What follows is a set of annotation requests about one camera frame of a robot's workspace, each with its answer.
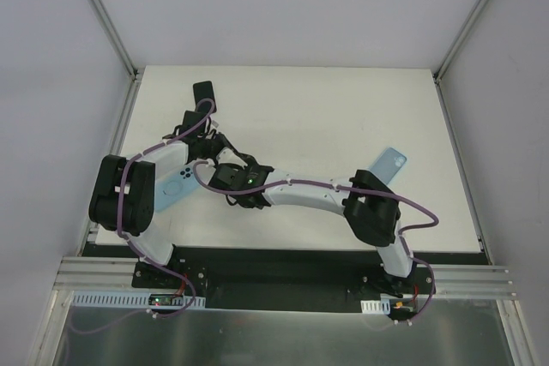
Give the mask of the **black smartphone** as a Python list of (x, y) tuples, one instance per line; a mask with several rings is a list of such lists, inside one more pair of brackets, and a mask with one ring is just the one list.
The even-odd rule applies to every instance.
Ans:
[(196, 103), (196, 111), (208, 113), (217, 112), (217, 104), (214, 96), (214, 85), (212, 81), (200, 81), (194, 83), (193, 95)]

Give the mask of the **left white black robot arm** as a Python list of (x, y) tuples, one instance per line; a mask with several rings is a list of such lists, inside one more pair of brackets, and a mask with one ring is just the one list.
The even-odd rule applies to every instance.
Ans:
[(171, 288), (181, 278), (172, 261), (174, 246), (154, 223), (155, 196), (175, 175), (196, 160), (216, 159), (229, 147), (201, 111), (187, 111), (181, 124), (159, 143), (123, 157), (106, 155), (100, 163), (88, 208), (89, 218), (122, 238), (143, 261), (151, 261), (151, 276)]

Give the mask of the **light blue phone case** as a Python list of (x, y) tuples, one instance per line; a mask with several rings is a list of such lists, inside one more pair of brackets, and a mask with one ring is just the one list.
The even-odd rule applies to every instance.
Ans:
[(393, 147), (385, 148), (371, 164), (369, 171), (383, 184), (391, 182), (407, 164), (407, 156)]

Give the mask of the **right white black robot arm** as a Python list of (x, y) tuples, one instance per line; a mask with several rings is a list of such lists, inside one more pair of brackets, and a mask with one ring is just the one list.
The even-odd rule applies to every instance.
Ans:
[(216, 166), (209, 184), (230, 191), (229, 196), (244, 208), (299, 206), (339, 215), (358, 240), (376, 248), (382, 260), (384, 273), (370, 276), (372, 287), (401, 297), (417, 281), (414, 263), (397, 237), (401, 218), (398, 201), (337, 188), (350, 184), (352, 189), (389, 194), (391, 190), (369, 171), (357, 170), (347, 180), (317, 181), (271, 166), (228, 163)]

